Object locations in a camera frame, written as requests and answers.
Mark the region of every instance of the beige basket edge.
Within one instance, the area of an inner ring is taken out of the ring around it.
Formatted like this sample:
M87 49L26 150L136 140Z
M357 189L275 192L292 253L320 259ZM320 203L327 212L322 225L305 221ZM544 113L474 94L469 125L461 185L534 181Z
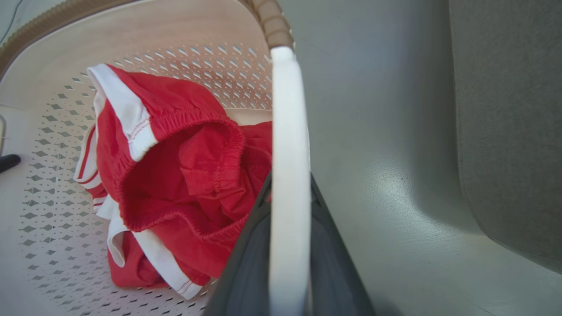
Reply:
M137 0L66 0L15 31L0 47L0 80L26 48L41 38L87 16ZM277 0L238 0L260 23L268 47L287 46L293 49L294 40Z

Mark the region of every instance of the white laundry basket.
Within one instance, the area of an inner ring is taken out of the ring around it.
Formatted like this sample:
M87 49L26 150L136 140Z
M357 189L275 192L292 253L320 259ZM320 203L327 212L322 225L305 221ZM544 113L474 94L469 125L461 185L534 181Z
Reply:
M275 0L68 0L16 32L0 48L0 151L22 157L0 174L0 314L200 315L212 295L111 282L107 222L72 180L94 120L85 70L103 62L204 85L239 124L273 113L273 195L291 198L272 204L270 301L300 304L310 177L292 46Z

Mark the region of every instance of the gray wall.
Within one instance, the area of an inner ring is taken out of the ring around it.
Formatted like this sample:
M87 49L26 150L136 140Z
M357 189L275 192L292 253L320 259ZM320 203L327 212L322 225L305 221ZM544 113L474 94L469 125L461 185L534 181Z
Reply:
M484 236L460 197L447 2L279 2L312 172L382 315L558 315L561 276Z

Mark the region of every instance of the basket handle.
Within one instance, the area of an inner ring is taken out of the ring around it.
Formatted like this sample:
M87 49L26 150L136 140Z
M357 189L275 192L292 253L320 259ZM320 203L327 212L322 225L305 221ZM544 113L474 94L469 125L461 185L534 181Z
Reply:
M269 49L275 47L289 47L294 49L291 27L277 0L239 0L256 17L264 32Z
M273 169L270 315L300 315L310 270L310 150L301 69L292 47L271 49Z

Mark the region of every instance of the fabric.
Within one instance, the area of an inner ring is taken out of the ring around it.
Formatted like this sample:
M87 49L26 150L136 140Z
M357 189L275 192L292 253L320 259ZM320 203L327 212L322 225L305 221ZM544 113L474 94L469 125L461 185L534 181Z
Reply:
M562 3L450 10L464 197L491 239L562 273Z
M192 82L107 65L88 75L112 278L133 258L116 284L159 286L155 270L187 297L226 264L271 170L271 122L239 127Z

